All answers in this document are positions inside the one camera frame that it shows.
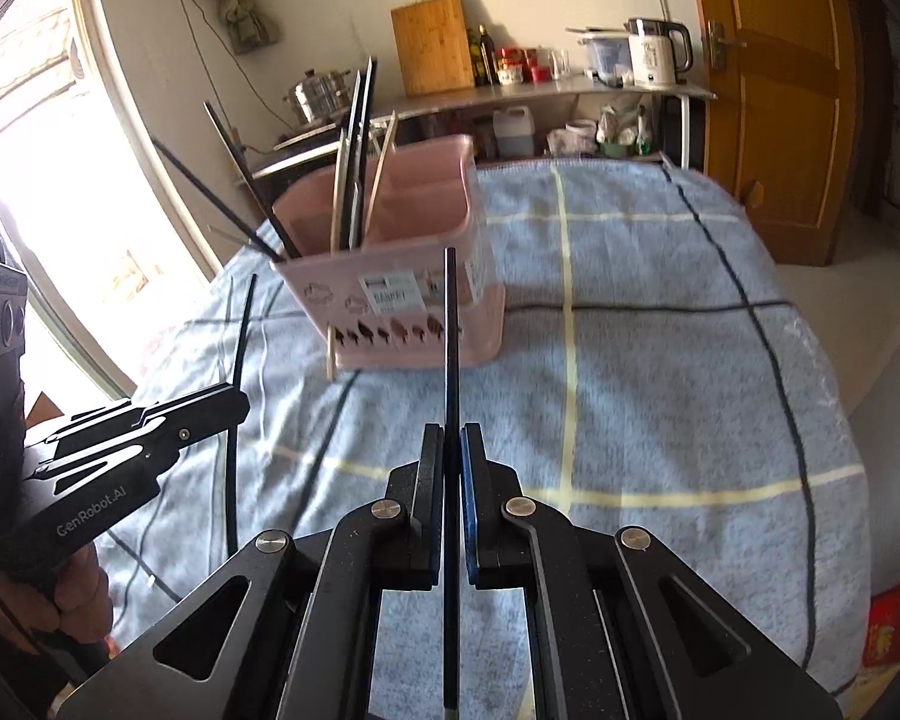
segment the checkered blanket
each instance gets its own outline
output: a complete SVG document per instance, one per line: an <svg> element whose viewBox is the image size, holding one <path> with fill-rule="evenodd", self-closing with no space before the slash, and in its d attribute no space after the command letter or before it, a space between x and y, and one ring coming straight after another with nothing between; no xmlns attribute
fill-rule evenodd
<svg viewBox="0 0 900 720"><path fill-rule="evenodd" d="M461 416L482 424L487 455L578 525L648 528L840 691L866 629L866 480L826 357L741 209L701 175L656 165L528 163L480 185L504 343L463 370ZM322 339L249 250L165 344L138 400L228 378L252 272L241 543L333 527L442 420L438 370L328 383ZM223 561L223 450L223 437L191 447L158 500L100 539L120 642ZM520 593L465 587L461 607L461 716L529 716ZM372 712L439 713L439 610L439 590L386 593Z"/></svg>

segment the wooden door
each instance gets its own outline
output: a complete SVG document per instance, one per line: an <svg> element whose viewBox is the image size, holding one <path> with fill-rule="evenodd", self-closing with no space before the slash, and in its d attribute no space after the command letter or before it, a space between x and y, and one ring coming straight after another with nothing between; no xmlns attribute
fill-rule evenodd
<svg viewBox="0 0 900 720"><path fill-rule="evenodd" d="M741 201L773 259L825 265L857 114L850 0L697 0L709 86L706 173ZM708 37L722 28L726 43ZM724 61L712 47L722 49Z"/></svg>

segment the dish rack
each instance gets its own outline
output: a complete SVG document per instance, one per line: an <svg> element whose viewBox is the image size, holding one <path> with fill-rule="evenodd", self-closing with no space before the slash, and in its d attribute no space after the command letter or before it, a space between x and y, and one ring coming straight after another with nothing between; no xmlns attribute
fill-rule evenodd
<svg viewBox="0 0 900 720"><path fill-rule="evenodd" d="M375 175L375 160L367 175ZM460 360L493 359L503 335L504 286L485 229L473 146L458 135L396 148L387 158L360 250L330 252L334 169L307 175L274 204L300 250L274 264L337 366L443 365L443 252L458 263Z"/></svg>

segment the product label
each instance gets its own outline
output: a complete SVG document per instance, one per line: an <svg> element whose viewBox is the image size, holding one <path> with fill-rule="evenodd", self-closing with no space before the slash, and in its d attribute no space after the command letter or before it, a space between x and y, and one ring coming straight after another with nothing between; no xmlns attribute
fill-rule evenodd
<svg viewBox="0 0 900 720"><path fill-rule="evenodd" d="M393 271L389 274L367 274L360 277L370 308L375 314L425 311L423 295L413 271Z"/></svg>

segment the wooden chopstick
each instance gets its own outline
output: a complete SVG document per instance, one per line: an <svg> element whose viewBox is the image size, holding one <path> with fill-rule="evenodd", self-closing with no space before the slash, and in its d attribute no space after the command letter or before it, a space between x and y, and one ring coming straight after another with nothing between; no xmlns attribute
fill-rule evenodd
<svg viewBox="0 0 900 720"><path fill-rule="evenodd" d="M384 175L384 162L386 156L391 152L394 140L396 140L396 128L400 122L396 117L396 111L391 113L391 120L386 125L386 135L384 135L384 145L380 149L380 159L377 161L377 172L373 177L373 189L370 190L370 202L367 204L367 221L364 223L364 237L370 234L370 220L373 217L373 208L377 203L377 193L380 191L380 180Z"/></svg>
<svg viewBox="0 0 900 720"><path fill-rule="evenodd" d="M341 190L346 173L346 132L340 133L337 149L337 167L333 176L333 210L330 217L330 253L335 254L340 243ZM337 333L332 324L327 325L327 379L337 381Z"/></svg>

